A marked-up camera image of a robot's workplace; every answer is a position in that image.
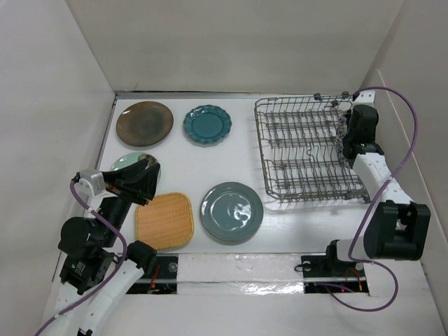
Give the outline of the light green plate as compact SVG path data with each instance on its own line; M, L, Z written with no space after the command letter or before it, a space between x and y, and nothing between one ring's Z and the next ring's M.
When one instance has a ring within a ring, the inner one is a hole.
M135 178L131 183L155 182L158 183L161 177L161 166L156 157L145 152L128 153L114 162L111 172L132 165L142 159L148 160L148 166L142 174Z

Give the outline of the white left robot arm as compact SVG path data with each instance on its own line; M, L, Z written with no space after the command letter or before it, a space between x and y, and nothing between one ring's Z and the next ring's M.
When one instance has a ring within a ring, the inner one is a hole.
M120 230L132 204L155 196L160 164L141 159L115 171L86 169L70 191L90 217L72 217L60 231L65 253L55 312L37 335L94 335L137 279L151 276L157 251Z

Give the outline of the teal scalloped plate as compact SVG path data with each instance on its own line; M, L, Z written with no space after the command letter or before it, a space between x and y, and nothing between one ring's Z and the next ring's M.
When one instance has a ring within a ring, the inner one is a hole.
M186 113L183 130L196 144L214 145L231 131L232 119L228 112L215 105L201 105Z

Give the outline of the grey blue round plate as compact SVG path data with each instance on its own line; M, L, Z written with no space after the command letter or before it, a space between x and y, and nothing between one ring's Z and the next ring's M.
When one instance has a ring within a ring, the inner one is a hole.
M215 185L202 199L200 218L215 239L240 244L252 238L262 225L263 203L258 193L239 182Z

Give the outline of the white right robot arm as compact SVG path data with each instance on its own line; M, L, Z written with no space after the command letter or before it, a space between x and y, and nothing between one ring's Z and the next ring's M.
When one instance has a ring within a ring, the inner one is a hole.
M362 181L373 214L365 215L367 226L353 239L330 242L323 266L331 275L371 260L415 261L424 252L431 211L416 203L393 176L375 141L378 122L377 109L365 104L355 105L339 119L339 161Z

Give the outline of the orange woven square tray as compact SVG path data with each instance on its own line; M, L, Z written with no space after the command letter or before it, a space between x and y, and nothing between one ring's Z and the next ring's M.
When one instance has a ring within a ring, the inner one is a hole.
M195 224L189 198L180 192L157 195L135 211L136 239L156 250L185 246Z

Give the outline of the blue floral white plate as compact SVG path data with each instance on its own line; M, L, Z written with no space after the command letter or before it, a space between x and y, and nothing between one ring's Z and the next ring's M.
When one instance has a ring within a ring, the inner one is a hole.
M335 128L335 147L337 149L337 157L343 167L350 168L348 160L344 156L344 137L348 132L348 123L340 122L340 115Z

